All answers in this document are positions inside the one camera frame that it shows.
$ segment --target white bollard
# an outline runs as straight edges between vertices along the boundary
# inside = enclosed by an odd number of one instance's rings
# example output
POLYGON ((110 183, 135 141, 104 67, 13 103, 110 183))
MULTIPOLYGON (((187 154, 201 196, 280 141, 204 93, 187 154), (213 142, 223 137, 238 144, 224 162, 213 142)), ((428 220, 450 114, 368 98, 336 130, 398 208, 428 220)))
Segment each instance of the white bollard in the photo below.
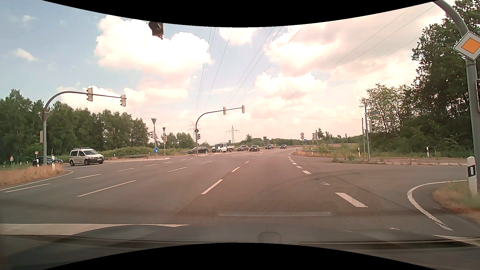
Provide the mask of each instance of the white bollard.
POLYGON ((475 168, 475 158, 467 158, 467 171, 468 171, 468 187, 472 194, 477 194, 477 170, 475 168))

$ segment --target curved traffic light pole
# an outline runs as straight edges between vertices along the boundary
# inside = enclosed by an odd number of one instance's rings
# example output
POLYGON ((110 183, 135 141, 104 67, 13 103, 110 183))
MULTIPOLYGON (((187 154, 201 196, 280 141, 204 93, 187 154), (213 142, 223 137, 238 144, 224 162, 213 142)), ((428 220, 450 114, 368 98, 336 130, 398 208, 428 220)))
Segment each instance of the curved traffic light pole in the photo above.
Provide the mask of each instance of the curved traffic light pole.
MULTIPOLYGON (((242 106, 240 108, 233 108, 233 109, 225 109, 225 110, 216 110, 216 111, 209 111, 209 112, 206 112, 202 115, 200 115, 200 117, 206 115, 207 113, 212 113, 212 112, 219 112, 219 111, 226 111, 226 110, 236 110, 236 109, 242 109, 242 113, 245 113, 245 107, 242 106)), ((196 155, 198 155, 198 135, 197 135, 197 124, 198 124, 198 120, 200 120, 200 117, 198 117, 197 119, 197 122, 195 122, 195 142, 197 144, 197 147, 195 148, 195 152, 196 152, 196 155)))
MULTIPOLYGON (((437 6, 439 6, 443 11, 445 11, 448 16, 454 21, 455 25, 460 32, 460 35, 463 37, 468 33, 467 24, 462 19, 460 14, 455 11, 455 9, 450 6, 444 0, 433 1, 437 6)), ((477 92, 477 63, 475 60, 465 57, 465 64, 467 69, 467 87, 468 87, 468 99, 470 107, 470 117, 472 124, 472 137, 473 137, 473 152, 475 155, 475 167, 479 168, 480 161, 480 110, 479 110, 479 96, 477 92)))
POLYGON ((48 109, 48 106, 50 104, 50 102, 52 102, 52 100, 56 97, 58 97, 59 95, 61 94, 65 94, 65 93, 74 93, 74 94, 82 94, 82 95, 92 95, 92 96, 101 96, 101 97, 109 97, 109 98, 121 98, 122 99, 122 106, 125 106, 125 102, 124 100, 127 99, 125 97, 125 95, 122 95, 121 97, 114 97, 114 96, 105 96, 105 95, 100 95, 100 94, 93 94, 93 93, 85 93, 85 92, 78 92, 78 91, 63 91, 63 92, 59 92, 55 95, 53 95, 46 103, 45 103, 45 107, 43 108, 43 112, 38 112, 39 114, 41 114, 40 118, 42 119, 43 121, 43 164, 46 165, 47 164, 47 118, 48 118, 48 113, 47 112, 47 109, 48 109))

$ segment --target white van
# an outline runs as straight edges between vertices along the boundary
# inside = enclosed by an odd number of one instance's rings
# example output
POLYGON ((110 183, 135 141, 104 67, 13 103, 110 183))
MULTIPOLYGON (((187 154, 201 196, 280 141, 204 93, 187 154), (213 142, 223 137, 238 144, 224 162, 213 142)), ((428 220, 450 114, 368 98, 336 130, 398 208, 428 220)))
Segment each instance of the white van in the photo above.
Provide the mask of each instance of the white van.
POLYGON ((90 165, 92 163, 102 164, 105 161, 105 158, 89 147, 74 148, 70 151, 69 163, 70 166, 75 166, 75 164, 85 164, 90 165))

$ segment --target metal pole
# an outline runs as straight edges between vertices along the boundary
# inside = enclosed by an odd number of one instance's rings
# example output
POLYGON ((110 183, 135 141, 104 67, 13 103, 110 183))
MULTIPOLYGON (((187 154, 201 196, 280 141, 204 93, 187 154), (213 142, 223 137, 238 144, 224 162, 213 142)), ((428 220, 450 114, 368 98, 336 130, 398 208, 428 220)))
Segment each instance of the metal pole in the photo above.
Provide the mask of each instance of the metal pole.
MULTIPOLYGON (((437 6, 443 9, 450 18, 455 22, 458 31, 461 36, 464 36, 468 32, 468 27, 463 21, 462 17, 444 0, 433 1, 437 6)), ((467 69, 467 86, 468 86, 468 99, 470 103, 470 117, 472 124, 472 136, 473 136, 473 151, 475 155, 475 167, 479 167, 480 160, 480 111, 479 111, 479 96, 477 93, 477 63, 466 57, 465 60, 467 69)))

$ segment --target car hood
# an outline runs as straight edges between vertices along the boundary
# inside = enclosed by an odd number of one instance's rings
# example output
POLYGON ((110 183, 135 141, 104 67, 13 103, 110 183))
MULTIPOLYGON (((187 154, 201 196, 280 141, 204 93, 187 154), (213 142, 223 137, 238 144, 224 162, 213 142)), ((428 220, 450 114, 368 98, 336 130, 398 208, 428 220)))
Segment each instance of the car hood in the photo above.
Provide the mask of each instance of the car hood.
POLYGON ((400 230, 340 231, 278 223, 112 225, 66 236, 7 259, 14 266, 62 265, 134 250, 207 243, 305 245, 357 253, 372 250, 405 252, 409 249, 431 252, 433 248, 472 247, 439 236, 400 230))

